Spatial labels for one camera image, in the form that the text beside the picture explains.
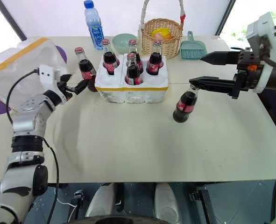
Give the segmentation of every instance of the red ribbon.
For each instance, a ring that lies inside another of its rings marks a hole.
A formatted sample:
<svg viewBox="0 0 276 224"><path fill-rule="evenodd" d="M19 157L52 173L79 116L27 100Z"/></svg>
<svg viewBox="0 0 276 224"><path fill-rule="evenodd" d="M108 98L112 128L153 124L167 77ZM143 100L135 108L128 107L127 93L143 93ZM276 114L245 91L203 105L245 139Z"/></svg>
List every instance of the red ribbon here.
<svg viewBox="0 0 276 224"><path fill-rule="evenodd" d="M184 19L185 19L185 14L180 17L180 24L184 23Z"/></svg>

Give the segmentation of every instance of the white table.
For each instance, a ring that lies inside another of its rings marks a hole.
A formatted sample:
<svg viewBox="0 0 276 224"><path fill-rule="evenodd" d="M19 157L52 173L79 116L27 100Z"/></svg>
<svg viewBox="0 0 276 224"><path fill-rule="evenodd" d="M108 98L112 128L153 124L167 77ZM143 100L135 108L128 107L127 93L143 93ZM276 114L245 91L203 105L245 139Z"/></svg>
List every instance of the white table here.
<svg viewBox="0 0 276 224"><path fill-rule="evenodd" d="M74 49L84 48L98 66L101 51L90 37L51 37L68 56L73 77L81 80ZM229 50L218 37L195 37L207 51ZM232 79L234 65L168 60L169 89L160 104L110 104L88 90L59 105L45 138L56 148L60 182L210 182L276 178L276 127L256 94L199 91L187 122L172 118L188 80L198 76ZM0 179L10 155L12 130L0 115ZM44 146L49 182L55 182L53 156Z"/></svg>

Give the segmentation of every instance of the teal dustpan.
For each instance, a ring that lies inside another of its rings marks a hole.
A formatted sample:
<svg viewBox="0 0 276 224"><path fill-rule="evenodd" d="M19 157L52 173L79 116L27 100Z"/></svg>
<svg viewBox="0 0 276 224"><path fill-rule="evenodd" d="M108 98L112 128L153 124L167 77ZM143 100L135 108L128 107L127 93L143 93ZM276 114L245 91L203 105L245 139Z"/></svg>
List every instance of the teal dustpan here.
<svg viewBox="0 0 276 224"><path fill-rule="evenodd" d="M180 44L180 57L183 60L199 60L207 54L205 44L201 41L195 41L193 32L188 32L188 41L182 41Z"/></svg>

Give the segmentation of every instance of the cola bottle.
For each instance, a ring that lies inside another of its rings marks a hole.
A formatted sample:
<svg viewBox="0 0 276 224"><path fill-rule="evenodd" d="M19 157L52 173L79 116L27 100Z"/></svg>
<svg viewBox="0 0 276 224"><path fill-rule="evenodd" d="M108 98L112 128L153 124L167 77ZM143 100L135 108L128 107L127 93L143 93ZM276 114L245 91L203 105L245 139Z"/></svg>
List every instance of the cola bottle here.
<svg viewBox="0 0 276 224"><path fill-rule="evenodd" d="M181 96L173 112L173 119L176 122L183 123L189 118L197 101L198 90L197 87L191 84L189 89Z"/></svg>
<svg viewBox="0 0 276 224"><path fill-rule="evenodd" d="M129 40L128 45L129 45L129 52L136 54L136 60L137 60L139 73L142 74L143 73L143 65L142 65L142 61L140 59L140 55L139 55L139 52L137 49L137 41L135 39Z"/></svg>
<svg viewBox="0 0 276 224"><path fill-rule="evenodd" d="M104 67L108 71L108 74L113 76L114 70L119 66L120 62L116 55L114 54L110 41L108 39L103 39L101 41L104 50Z"/></svg>
<svg viewBox="0 0 276 224"><path fill-rule="evenodd" d="M88 89L92 92L97 92L97 89L95 88L96 71L92 63L87 58L83 48L78 47L75 48L74 51L78 58L78 66L82 73L82 77L83 79L88 80Z"/></svg>
<svg viewBox="0 0 276 224"><path fill-rule="evenodd" d="M163 66L161 54L161 41L155 40L153 43L152 54L147 63L146 71L152 76L157 76L159 69Z"/></svg>
<svg viewBox="0 0 276 224"><path fill-rule="evenodd" d="M125 76L125 82L129 85L139 85L142 83L135 53L129 53L127 55L127 75Z"/></svg>

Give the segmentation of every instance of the white foam cooler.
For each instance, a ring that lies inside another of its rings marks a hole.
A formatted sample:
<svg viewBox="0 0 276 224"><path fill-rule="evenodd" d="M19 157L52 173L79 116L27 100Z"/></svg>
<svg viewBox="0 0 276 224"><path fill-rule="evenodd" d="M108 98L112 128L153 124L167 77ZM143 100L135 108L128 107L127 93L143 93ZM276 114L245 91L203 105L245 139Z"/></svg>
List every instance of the white foam cooler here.
<svg viewBox="0 0 276 224"><path fill-rule="evenodd" d="M140 74L143 83L129 85L125 82L127 73L127 54L118 55L120 65L114 70L114 76L110 76L103 66L103 58L99 63L95 79L95 87L100 95L110 103L160 103L168 89L167 60L162 56L164 63L157 76L147 73L147 61L149 57L141 57L143 73Z"/></svg>

